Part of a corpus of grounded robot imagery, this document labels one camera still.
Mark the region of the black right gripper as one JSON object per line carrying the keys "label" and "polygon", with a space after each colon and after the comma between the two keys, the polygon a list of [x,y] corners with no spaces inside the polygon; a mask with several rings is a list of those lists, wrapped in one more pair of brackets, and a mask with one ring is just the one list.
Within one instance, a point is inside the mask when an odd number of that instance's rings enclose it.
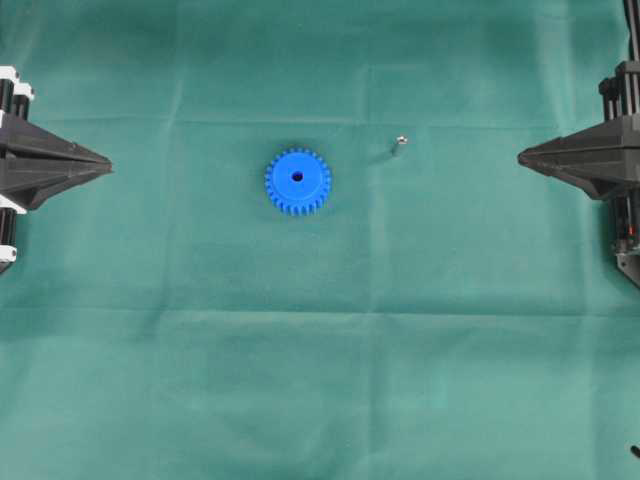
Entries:
{"label": "black right gripper", "polygon": [[606,122],[527,148],[518,154],[518,163],[582,190],[591,200],[611,200],[616,265],[628,280],[639,287],[639,182],[607,178],[600,173],[579,172],[537,161],[543,156],[639,148],[639,119],[618,118],[639,112],[639,61],[620,63],[615,75],[600,83],[599,93]]}

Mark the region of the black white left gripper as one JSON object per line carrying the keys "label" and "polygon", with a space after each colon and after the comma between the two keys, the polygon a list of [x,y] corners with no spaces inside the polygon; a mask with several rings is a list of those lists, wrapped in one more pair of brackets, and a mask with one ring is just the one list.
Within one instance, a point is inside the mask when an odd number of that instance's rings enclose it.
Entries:
{"label": "black white left gripper", "polygon": [[17,260],[17,219],[47,199],[112,172],[111,161],[28,121],[34,91],[1,66],[1,272]]}

